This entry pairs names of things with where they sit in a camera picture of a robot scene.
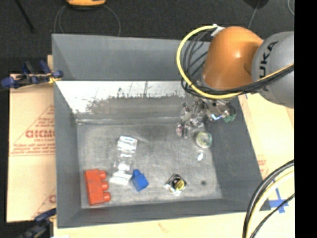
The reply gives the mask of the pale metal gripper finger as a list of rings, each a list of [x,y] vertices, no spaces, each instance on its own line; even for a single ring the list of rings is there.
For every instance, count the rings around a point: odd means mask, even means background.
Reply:
[[[181,104],[180,119],[181,120],[194,119],[199,115],[199,111],[200,111],[200,104],[198,102],[193,102],[190,105],[187,102],[183,102]]]
[[[181,121],[176,126],[176,134],[183,138],[192,137],[200,131],[205,131],[205,125],[201,118],[191,118]]]

